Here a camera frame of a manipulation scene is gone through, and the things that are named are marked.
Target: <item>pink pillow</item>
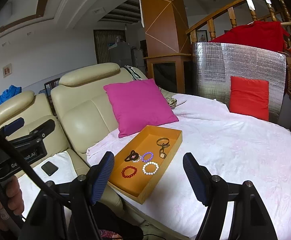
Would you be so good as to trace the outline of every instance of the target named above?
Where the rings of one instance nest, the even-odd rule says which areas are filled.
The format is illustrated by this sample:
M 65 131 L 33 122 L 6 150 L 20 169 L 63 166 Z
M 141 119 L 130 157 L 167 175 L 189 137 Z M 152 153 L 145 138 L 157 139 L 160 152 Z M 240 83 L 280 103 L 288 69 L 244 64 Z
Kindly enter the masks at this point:
M 140 132 L 146 125 L 179 121 L 153 79 L 109 84 L 103 89 L 119 123 L 119 138 Z

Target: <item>curtain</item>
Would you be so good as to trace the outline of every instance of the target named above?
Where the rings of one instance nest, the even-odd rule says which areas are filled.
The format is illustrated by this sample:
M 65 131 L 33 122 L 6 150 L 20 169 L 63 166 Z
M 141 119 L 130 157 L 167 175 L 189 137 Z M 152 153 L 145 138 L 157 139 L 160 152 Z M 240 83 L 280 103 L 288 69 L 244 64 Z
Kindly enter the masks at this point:
M 125 31 L 121 30 L 94 30 L 96 60 L 98 64 L 111 62 L 109 43 L 115 43 L 116 38 L 126 41 Z

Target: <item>cardboard tray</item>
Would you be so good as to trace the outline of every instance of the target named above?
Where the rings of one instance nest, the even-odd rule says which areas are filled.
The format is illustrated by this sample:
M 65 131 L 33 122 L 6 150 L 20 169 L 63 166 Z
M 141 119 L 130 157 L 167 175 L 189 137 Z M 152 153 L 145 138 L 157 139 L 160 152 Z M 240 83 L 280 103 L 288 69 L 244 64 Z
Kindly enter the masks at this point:
M 157 145 L 157 140 L 162 137 L 169 138 L 170 140 L 170 147 L 164 149 L 164 152 L 167 154 L 165 159 L 160 158 L 159 150 L 161 146 Z M 143 204 L 166 171 L 181 143 L 181 130 L 147 125 L 115 156 L 114 168 L 108 184 L 132 200 Z M 153 152 L 154 157 L 151 161 L 159 165 L 157 172 L 153 175 L 145 175 L 142 168 L 146 163 L 141 160 L 137 163 L 132 161 L 125 162 L 124 159 L 130 155 L 132 150 L 135 150 L 139 155 L 143 155 L 146 152 Z M 137 173 L 131 178 L 122 177 L 121 172 L 127 166 L 137 168 Z M 155 165 L 148 165 L 146 170 L 153 172 Z M 125 174 L 130 175 L 133 172 L 134 170 L 128 169 Z

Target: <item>framed picture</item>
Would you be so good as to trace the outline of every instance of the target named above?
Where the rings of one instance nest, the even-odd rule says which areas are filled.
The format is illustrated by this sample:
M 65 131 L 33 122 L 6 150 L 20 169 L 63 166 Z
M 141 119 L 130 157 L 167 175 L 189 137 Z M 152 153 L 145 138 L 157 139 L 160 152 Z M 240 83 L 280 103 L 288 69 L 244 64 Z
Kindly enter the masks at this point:
M 198 42 L 207 42 L 207 31 L 197 31 L 197 40 Z
M 6 65 L 5 67 L 2 68 L 3 69 L 3 77 L 7 77 L 8 75 L 11 75 L 11 63 Z

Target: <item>purple beaded bracelet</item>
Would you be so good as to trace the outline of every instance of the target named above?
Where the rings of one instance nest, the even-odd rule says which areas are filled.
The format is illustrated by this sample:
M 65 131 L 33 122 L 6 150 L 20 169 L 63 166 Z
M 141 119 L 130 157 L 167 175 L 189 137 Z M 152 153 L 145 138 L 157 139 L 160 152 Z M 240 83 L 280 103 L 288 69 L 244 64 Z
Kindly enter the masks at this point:
M 149 159 L 147 159 L 147 160 L 144 160 L 144 157 L 146 156 L 146 155 L 148 155 L 148 154 L 151 154 L 151 157 L 149 158 Z M 142 156 L 141 156 L 141 161 L 143 161 L 144 163 L 147 163 L 147 162 L 149 162 L 150 160 L 152 160 L 153 159 L 153 153 L 152 152 L 147 152 L 147 153 L 145 153 L 145 154 L 143 154 Z

